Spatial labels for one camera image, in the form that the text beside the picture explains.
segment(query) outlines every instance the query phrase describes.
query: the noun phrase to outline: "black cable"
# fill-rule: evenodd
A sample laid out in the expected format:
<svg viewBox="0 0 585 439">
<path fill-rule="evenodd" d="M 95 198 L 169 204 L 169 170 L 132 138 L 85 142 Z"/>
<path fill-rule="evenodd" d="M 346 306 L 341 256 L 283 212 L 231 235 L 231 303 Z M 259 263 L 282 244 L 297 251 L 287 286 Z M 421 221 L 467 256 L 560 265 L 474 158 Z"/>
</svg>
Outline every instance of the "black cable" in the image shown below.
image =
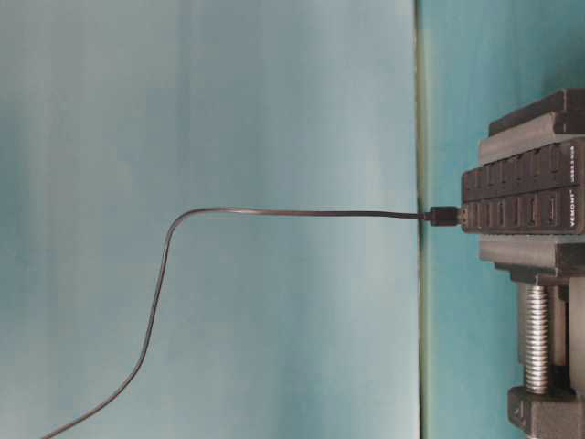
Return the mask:
<svg viewBox="0 0 585 439">
<path fill-rule="evenodd" d="M 189 217 L 193 217 L 195 215 L 200 215 L 204 213 L 232 213 L 232 214 L 242 214 L 242 215 L 264 215 L 264 216 L 272 216 L 272 217 L 383 217 L 383 218 L 400 218 L 406 220 L 430 220 L 432 222 L 432 215 L 430 213 L 422 214 L 422 213 L 398 213 L 398 212 L 386 212 L 381 210 L 277 210 L 277 209 L 251 209 L 251 208 L 202 208 L 202 209 L 192 209 L 188 210 L 187 212 L 179 215 L 168 228 L 168 231 L 165 236 L 165 244 L 163 246 L 163 259 L 161 261 L 161 265 L 158 271 L 158 278 L 156 280 L 156 287 L 154 289 L 154 298 L 153 304 L 150 308 L 150 315 L 148 317 L 148 325 L 146 326 L 146 334 L 144 335 L 143 346 L 140 352 L 140 356 L 138 357 L 138 361 L 134 365 L 134 368 L 130 372 L 130 375 L 126 377 L 126 379 L 120 384 L 118 389 L 116 389 L 110 396 L 108 396 L 105 400 L 100 402 L 91 410 L 85 412 L 78 418 L 75 418 L 70 423 L 66 423 L 65 425 L 60 426 L 58 429 L 53 430 L 49 434 L 45 434 L 42 436 L 41 439 L 50 439 L 52 437 L 57 436 L 69 428 L 74 427 L 78 423 L 82 423 L 86 419 L 93 416 L 95 413 L 99 412 L 103 409 L 106 405 L 110 402 L 115 400 L 120 393 L 130 384 L 130 382 L 134 379 L 140 368 L 144 363 L 144 358 L 146 357 L 146 351 L 148 350 L 148 345 L 150 343 L 150 338 L 153 333 L 153 325 L 154 325 L 154 317 L 156 316 L 156 308 L 158 307 L 158 299 L 161 295 L 161 288 L 163 286 L 163 280 L 165 279 L 165 271 L 166 271 L 166 260 L 168 259 L 168 252 L 171 245 L 171 239 L 173 238 L 173 233 L 178 225 L 186 220 Z"/>
</svg>

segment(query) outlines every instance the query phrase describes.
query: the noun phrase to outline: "light blue background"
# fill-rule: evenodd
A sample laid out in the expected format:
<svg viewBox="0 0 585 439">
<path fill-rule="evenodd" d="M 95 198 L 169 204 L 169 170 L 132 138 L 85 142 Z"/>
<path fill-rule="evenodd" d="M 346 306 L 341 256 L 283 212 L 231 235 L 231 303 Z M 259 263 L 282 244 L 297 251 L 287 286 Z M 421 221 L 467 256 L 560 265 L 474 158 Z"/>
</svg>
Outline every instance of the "light blue background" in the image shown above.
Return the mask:
<svg viewBox="0 0 585 439">
<path fill-rule="evenodd" d="M 420 155 L 426 206 L 457 205 L 493 120 L 560 88 L 585 87 L 585 3 L 419 0 Z M 425 230 L 424 437 L 519 438 L 506 393 L 516 363 L 516 294 L 477 258 L 477 238 Z"/>
<path fill-rule="evenodd" d="M 182 210 L 416 208 L 411 1 L 4 1 L 0 59 L 2 437 L 125 377 Z M 189 221 L 63 437 L 417 437 L 416 231 Z"/>
</svg>

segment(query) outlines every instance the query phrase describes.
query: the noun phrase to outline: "usb port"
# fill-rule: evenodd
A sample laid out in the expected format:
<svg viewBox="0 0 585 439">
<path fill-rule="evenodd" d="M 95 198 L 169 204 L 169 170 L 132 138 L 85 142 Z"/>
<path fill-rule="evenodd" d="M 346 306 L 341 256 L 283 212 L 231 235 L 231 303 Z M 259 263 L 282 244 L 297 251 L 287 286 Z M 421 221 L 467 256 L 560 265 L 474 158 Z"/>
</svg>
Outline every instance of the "usb port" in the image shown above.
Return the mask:
<svg viewBox="0 0 585 439">
<path fill-rule="evenodd" d="M 497 223 L 500 227 L 504 227 L 504 201 L 497 203 Z"/>
<path fill-rule="evenodd" d="M 487 227 L 488 229 L 490 227 L 492 227 L 492 211 L 490 209 L 490 203 L 487 202 L 484 204 L 484 209 L 485 209 L 485 227 Z"/>
<path fill-rule="evenodd" d="M 540 174 L 540 150 L 537 149 L 532 153 L 532 175 Z"/>
<path fill-rule="evenodd" d="M 482 186 L 482 168 L 476 169 L 473 175 L 475 176 L 475 188 L 479 189 Z"/>
<path fill-rule="evenodd" d="M 520 225 L 520 212 L 522 211 L 522 198 L 516 198 L 516 208 L 514 209 L 514 225 Z"/>
<path fill-rule="evenodd" d="M 522 172 L 522 166 L 524 165 L 524 161 L 526 160 L 526 156 L 524 156 L 524 160 L 522 159 L 523 156 L 519 155 L 516 157 L 516 160 L 514 161 L 514 167 L 515 167 L 515 174 L 516 174 L 516 180 L 520 181 L 522 180 L 523 177 L 523 172 Z"/>
<path fill-rule="evenodd" d="M 551 195 L 548 199 L 548 224 L 557 224 L 557 196 Z"/>
<path fill-rule="evenodd" d="M 485 181 L 487 182 L 487 186 L 492 186 L 494 184 L 494 164 L 491 163 L 489 165 L 485 165 L 484 169 Z"/>
<path fill-rule="evenodd" d="M 537 196 L 533 195 L 530 197 L 528 201 L 528 225 L 536 226 L 537 225 L 537 214 L 538 214 L 538 205 L 537 205 Z"/>
<path fill-rule="evenodd" d="M 550 172 L 557 172 L 560 162 L 560 147 L 558 144 L 550 147 Z"/>
<path fill-rule="evenodd" d="M 472 204 L 472 224 L 481 229 L 483 224 L 480 218 L 479 203 Z"/>
</svg>

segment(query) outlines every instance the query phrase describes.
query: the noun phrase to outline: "threaded screw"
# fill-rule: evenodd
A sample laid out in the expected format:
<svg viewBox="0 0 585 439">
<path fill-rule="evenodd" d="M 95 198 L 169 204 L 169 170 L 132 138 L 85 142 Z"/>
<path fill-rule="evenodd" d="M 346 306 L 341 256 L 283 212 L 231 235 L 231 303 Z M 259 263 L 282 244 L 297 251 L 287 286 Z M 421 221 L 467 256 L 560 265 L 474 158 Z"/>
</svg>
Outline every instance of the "threaded screw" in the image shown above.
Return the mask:
<svg viewBox="0 0 585 439">
<path fill-rule="evenodd" d="M 546 394 L 549 385 L 548 294 L 544 286 L 531 285 L 526 290 L 526 391 Z"/>
</svg>

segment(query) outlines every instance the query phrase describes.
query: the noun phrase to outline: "teal backdrop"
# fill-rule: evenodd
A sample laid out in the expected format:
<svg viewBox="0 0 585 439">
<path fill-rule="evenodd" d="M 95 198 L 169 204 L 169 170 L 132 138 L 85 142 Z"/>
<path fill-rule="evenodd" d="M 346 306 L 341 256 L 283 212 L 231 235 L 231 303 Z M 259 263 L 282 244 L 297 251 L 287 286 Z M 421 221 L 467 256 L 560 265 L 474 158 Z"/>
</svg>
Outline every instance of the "teal backdrop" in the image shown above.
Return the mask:
<svg viewBox="0 0 585 439">
<path fill-rule="evenodd" d="M 585 87 L 585 3 L 419 0 L 417 23 L 423 205 L 457 205 L 493 119 Z M 524 437 L 506 417 L 522 382 L 514 284 L 460 230 L 425 230 L 422 248 L 424 437 Z"/>
</svg>

